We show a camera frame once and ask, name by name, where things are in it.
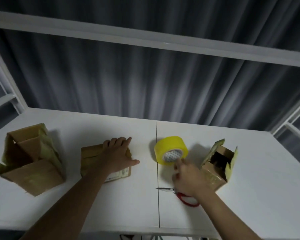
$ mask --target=person's left hand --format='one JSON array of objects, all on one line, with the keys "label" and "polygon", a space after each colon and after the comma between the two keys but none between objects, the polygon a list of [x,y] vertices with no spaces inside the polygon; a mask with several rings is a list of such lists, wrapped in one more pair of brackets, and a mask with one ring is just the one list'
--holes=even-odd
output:
[{"label": "person's left hand", "polygon": [[109,173],[118,172],[127,167],[140,163],[139,160],[131,160],[126,156],[131,137],[112,138],[103,142],[103,151],[99,155],[98,163],[104,165]]}]

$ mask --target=yellow tape roll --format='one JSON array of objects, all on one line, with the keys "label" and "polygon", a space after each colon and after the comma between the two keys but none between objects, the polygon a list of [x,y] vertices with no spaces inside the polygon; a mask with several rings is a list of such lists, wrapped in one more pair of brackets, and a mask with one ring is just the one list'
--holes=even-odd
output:
[{"label": "yellow tape roll", "polygon": [[154,146],[157,162],[162,165],[172,165],[178,158],[188,155],[188,149],[178,136],[166,137]]}]

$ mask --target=person's left arm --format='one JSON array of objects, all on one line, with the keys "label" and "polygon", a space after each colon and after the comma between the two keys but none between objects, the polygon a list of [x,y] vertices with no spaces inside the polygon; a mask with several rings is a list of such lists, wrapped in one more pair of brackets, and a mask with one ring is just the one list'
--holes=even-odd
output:
[{"label": "person's left arm", "polygon": [[103,143],[103,152],[89,172],[63,195],[21,238],[77,239],[102,184],[110,173],[140,163],[125,153],[131,137],[112,138]]}]

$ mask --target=open cardboard box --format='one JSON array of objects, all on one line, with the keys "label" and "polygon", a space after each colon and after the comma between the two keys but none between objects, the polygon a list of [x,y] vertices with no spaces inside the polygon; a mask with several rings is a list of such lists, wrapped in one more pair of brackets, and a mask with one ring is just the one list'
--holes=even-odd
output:
[{"label": "open cardboard box", "polygon": [[224,142],[225,139],[222,139],[212,146],[200,167],[215,191],[230,180],[238,154],[238,147],[233,152],[223,146]]},{"label": "open cardboard box", "polygon": [[[94,164],[98,158],[98,156],[102,152],[102,144],[99,145],[92,145],[92,146],[86,146],[81,148],[81,176],[83,177],[86,175],[86,173],[89,171],[91,168],[92,164]],[[131,158],[131,153],[129,148],[126,151],[126,156],[130,159]],[[125,168],[119,172],[114,172],[111,173],[105,182],[113,181],[113,180],[118,180],[120,178],[125,178],[129,177],[131,175],[131,167]]]},{"label": "open cardboard box", "polygon": [[0,177],[37,196],[65,181],[59,155],[43,123],[7,133]]}]

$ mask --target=tabletop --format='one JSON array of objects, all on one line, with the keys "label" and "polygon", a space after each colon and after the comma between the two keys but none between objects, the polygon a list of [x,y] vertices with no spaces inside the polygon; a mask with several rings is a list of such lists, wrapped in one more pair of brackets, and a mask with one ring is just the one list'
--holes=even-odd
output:
[{"label": "tabletop", "polygon": [[199,164],[215,141],[239,153],[232,177],[217,194],[262,238],[300,239],[300,163],[268,132],[29,108],[0,129],[0,159],[7,132],[45,123],[63,160],[67,181],[37,197],[0,178],[0,229],[28,229],[80,179],[80,148],[132,137],[131,176],[102,186],[83,232],[218,234],[201,207],[185,206],[171,192],[172,166],[157,164],[153,147],[180,136]]}]

